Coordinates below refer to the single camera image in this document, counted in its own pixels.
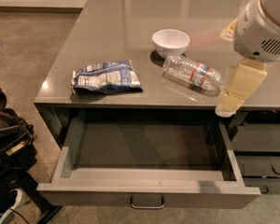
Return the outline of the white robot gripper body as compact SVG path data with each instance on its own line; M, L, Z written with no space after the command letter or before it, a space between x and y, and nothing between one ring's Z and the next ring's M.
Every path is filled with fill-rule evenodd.
M280 0L250 0L237 18L233 47L246 58L280 61Z

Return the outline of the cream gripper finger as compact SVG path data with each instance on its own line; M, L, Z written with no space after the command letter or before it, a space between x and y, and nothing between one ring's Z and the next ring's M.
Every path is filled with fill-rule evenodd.
M227 41L232 41L234 36L234 31L236 27L237 20L232 21L226 28L220 33L220 37Z
M215 112L222 118L234 115L267 76L266 63L246 59L234 69L228 88Z

